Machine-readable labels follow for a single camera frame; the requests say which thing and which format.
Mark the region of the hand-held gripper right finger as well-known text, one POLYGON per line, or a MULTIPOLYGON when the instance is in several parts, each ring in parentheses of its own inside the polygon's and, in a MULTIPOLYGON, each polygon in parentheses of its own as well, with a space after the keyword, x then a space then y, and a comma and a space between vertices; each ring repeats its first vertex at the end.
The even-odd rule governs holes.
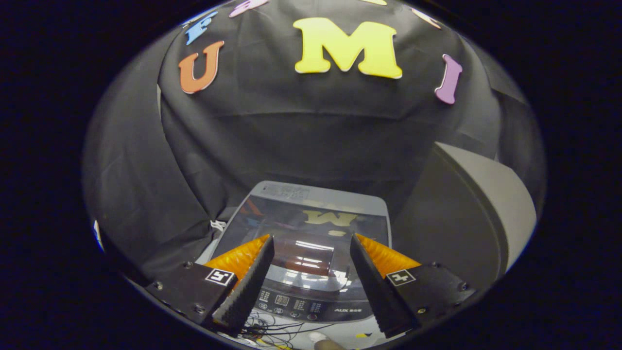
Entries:
POLYGON ((437 262, 422 264, 355 233, 349 254, 386 337, 429 328, 465 306, 476 289, 437 262))

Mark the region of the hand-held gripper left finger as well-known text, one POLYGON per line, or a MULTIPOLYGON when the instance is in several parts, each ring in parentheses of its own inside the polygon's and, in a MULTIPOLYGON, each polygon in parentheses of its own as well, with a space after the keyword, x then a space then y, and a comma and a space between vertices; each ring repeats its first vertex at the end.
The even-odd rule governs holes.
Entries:
POLYGON ((267 234, 205 264, 182 262, 146 291, 190 323, 235 336, 255 306, 274 252, 274 239, 267 234))

